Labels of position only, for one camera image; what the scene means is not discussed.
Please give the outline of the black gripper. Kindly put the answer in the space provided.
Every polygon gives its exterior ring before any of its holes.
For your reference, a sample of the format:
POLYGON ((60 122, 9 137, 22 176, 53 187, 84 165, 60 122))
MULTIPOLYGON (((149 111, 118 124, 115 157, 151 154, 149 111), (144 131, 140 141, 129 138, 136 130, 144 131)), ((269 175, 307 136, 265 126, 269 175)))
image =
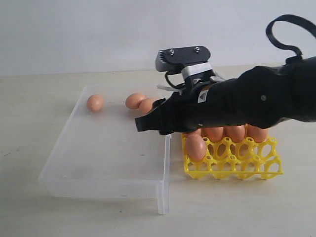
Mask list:
POLYGON ((191 132, 200 127, 250 124, 270 128, 293 115, 290 76, 256 66, 236 79, 197 90, 193 95, 171 96, 157 109, 135 119, 138 132, 191 132))

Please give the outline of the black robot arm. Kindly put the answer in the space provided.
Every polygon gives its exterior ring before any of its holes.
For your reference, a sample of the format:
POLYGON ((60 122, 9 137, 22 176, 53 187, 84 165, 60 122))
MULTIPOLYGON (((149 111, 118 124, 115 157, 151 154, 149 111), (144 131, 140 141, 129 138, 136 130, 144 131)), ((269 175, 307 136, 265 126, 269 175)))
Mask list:
POLYGON ((204 127, 316 120, 316 59, 288 58, 280 67, 256 66, 236 79, 173 93, 135 120, 139 132, 189 133, 204 127))

